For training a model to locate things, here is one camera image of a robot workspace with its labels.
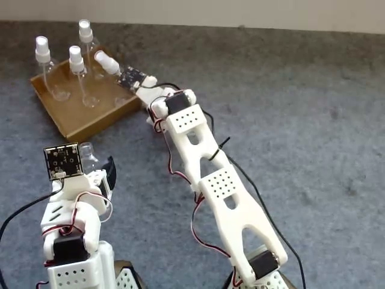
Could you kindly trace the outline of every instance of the clear plastic bottle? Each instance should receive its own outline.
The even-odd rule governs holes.
[[[86,107],[95,107],[99,100],[92,94],[88,82],[90,81],[89,75],[87,75],[87,69],[84,66],[83,57],[81,55],[81,49],[79,46],[71,46],[70,49],[70,70],[77,77],[78,84],[82,94],[82,102]]]
[[[82,161],[83,172],[86,174],[89,174],[94,170],[100,170],[101,163],[95,157],[92,143],[81,143],[79,147],[80,147],[80,157]]]
[[[57,69],[58,62],[51,58],[47,37],[36,37],[35,57],[39,65],[40,73],[43,75],[47,91],[56,101],[68,100],[71,93],[66,85],[67,78],[62,71]]]
[[[99,49],[100,43],[93,35],[91,23],[87,19],[79,21],[79,38],[82,54],[85,55],[85,66],[90,75],[95,79],[101,79],[105,76],[105,72],[93,61],[93,55]]]
[[[102,66],[103,70],[109,75],[109,77],[106,77],[107,81],[117,81],[122,75],[124,69],[115,59],[104,53],[104,51],[96,51],[94,58]],[[119,107],[123,105],[127,100],[127,94],[117,95],[115,97],[115,106]]]

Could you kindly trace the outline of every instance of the brown cardboard box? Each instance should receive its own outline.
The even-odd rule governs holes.
[[[110,81],[105,79],[92,81],[90,85],[92,93],[100,99],[100,102],[94,108],[87,108],[82,104],[78,82],[70,74],[69,62],[60,63],[58,70],[62,73],[59,71],[57,74],[61,74],[61,77],[64,75],[64,82],[67,83],[72,92],[68,101],[59,102],[53,99],[46,90],[42,75],[32,78],[31,83],[60,133],[68,141],[85,141],[123,116],[138,111],[141,107],[141,102],[137,96],[115,84],[112,79]],[[115,106],[114,100],[117,95],[123,95],[128,99],[121,107]]]

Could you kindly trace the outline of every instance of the spray bottle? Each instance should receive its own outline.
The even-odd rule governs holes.
[[[40,72],[43,75],[44,85],[47,91],[57,101],[66,101],[70,92],[66,89],[67,79],[58,69],[58,62],[51,57],[48,47],[48,39],[44,36],[36,37],[35,57]]]

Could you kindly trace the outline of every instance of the white spray nozzle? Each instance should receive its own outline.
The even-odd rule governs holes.
[[[108,74],[119,74],[119,63],[104,53],[104,51],[96,51],[94,55],[95,60],[103,67]]]
[[[35,57],[39,63],[47,63],[51,60],[51,53],[48,47],[48,39],[44,36],[36,37]]]
[[[79,38],[83,43],[90,43],[94,39],[90,21],[87,19],[79,21]]]
[[[84,70],[84,61],[79,46],[70,47],[70,69],[73,73]]]

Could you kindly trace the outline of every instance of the perforated plastic part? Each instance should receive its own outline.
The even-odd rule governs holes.
[[[117,289],[138,289],[135,278],[129,268],[124,268],[116,278]]]
[[[236,283],[238,283],[241,279],[239,276],[236,276]],[[271,273],[270,275],[263,277],[257,281],[257,285],[255,287],[248,287],[244,284],[241,284],[239,287],[235,288],[230,283],[228,289],[289,289],[289,287],[285,284],[281,274],[279,272]]]
[[[218,143],[200,106],[195,104],[174,113],[166,118],[166,123],[167,130],[184,162],[192,191],[202,192],[214,212],[225,250],[231,256],[231,264],[236,267],[244,285],[254,285],[256,276],[244,252],[242,230],[251,229],[261,238],[267,249],[277,257],[281,266],[287,261],[288,256],[278,236],[263,209],[245,189],[226,154],[221,149],[218,151]],[[194,131],[197,136],[199,140],[197,144],[189,140],[187,134],[190,131]],[[204,178],[200,170],[202,158],[211,160],[218,169]],[[225,198],[230,196],[235,201],[235,208],[229,208],[225,202]]]
[[[206,122],[207,120],[200,109],[199,104],[195,104],[192,107],[174,113],[167,118],[167,123],[169,124],[168,127],[176,134],[187,132],[195,126]]]
[[[50,267],[48,276],[51,289],[105,289],[99,253],[83,262]]]
[[[215,214],[220,236],[231,256],[231,262],[246,284],[253,284],[255,275],[243,250],[244,228],[251,229],[259,236],[266,247],[278,256],[280,264],[287,261],[288,256],[263,209],[247,192],[231,164],[205,176],[199,182],[199,187]],[[224,201],[229,196],[236,203],[233,209]]]

